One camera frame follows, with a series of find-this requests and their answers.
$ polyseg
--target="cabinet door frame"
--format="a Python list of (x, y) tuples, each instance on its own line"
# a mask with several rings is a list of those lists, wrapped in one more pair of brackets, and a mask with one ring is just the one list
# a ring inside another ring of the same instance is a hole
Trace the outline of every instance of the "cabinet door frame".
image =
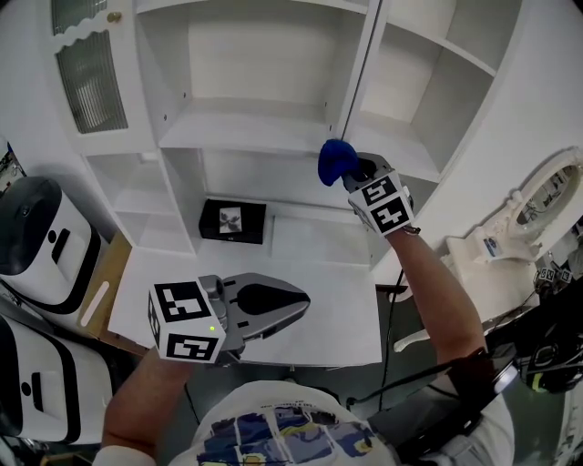
[[(56, 117), (66, 132), (73, 149), (86, 156), (131, 152), (149, 152), (156, 149), (146, 108), (141, 82), (136, 43), (134, 2), (132, 0), (107, 0), (107, 8), (93, 18), (86, 18), (70, 26), (64, 34), (53, 35), (52, 0), (36, 4), (37, 38), (45, 68), (46, 83), (56, 106)], [(109, 23), (109, 13), (121, 13), (118, 22)], [(119, 95), (128, 121), (125, 129), (81, 134), (68, 104), (65, 89), (56, 61), (56, 53), (63, 46), (86, 39), (91, 33), (109, 31), (111, 55)]]

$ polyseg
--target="black box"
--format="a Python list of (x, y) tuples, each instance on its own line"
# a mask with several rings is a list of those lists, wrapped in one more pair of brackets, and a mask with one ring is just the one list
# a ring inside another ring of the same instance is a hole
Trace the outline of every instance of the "black box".
[(207, 199), (200, 216), (200, 235), (219, 241), (263, 244), (265, 204)]

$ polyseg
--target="cabinet knob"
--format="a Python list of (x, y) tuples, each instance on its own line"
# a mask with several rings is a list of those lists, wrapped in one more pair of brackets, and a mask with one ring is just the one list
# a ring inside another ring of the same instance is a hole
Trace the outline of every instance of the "cabinet knob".
[(121, 19), (121, 13), (119, 11), (112, 11), (109, 15), (107, 15), (107, 21), (109, 23), (118, 23)]

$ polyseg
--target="white table surface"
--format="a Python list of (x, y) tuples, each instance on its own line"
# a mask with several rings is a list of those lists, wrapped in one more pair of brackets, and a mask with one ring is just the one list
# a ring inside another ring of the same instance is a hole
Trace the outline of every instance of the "white table surface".
[(226, 260), (216, 248), (197, 257), (133, 248), (119, 284), (109, 329), (145, 347), (154, 339), (148, 324), (148, 288), (215, 274), (225, 279), (257, 272), (303, 289), (312, 300), (306, 314), (268, 339), (247, 344), (248, 362), (305, 366), (352, 366), (382, 360), (373, 276), (367, 267), (249, 258)]

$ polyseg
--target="blue object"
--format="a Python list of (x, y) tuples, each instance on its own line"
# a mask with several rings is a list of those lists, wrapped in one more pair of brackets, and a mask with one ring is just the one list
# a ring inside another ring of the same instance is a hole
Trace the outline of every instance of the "blue object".
[(354, 147), (339, 139), (328, 139), (318, 158), (318, 177), (321, 182), (331, 186), (339, 177), (353, 171), (360, 171)]

